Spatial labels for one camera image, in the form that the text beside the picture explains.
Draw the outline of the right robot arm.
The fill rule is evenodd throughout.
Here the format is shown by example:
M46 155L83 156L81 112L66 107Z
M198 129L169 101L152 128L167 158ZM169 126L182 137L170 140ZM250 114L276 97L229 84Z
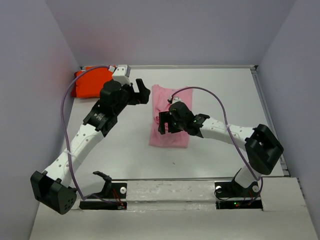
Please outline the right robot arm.
M270 175L284 152L281 143L264 124L243 127L221 122L206 114L194 115L181 101L160 112L158 117L158 131L162 135L186 132L190 136L234 145L238 153L246 152L247 156L242 158L244 167L230 183L230 190L235 196L242 196L253 182Z

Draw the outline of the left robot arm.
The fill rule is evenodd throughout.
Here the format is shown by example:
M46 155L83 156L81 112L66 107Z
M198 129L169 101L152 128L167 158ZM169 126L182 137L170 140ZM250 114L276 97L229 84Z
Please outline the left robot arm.
M45 170L31 175L30 183L37 201L61 215L71 210L81 194L71 184L88 154L116 125L126 106L148 103L151 91L140 78L136 79L136 84L138 92L134 91L132 83L110 80L103 85L99 100L84 118L73 140L66 140L66 149Z

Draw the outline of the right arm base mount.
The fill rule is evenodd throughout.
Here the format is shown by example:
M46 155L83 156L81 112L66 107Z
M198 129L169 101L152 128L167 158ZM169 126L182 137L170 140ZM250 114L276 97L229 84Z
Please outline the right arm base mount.
M263 179L242 187L234 179L214 183L215 206L218 210L263 209Z

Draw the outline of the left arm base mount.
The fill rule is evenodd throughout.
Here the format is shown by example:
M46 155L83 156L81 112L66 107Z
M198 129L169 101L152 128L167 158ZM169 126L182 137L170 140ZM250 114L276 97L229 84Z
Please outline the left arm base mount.
M101 171L94 171L82 185L81 190L85 197L78 204L81 210L124 211L127 209L128 183L126 181L115 181Z

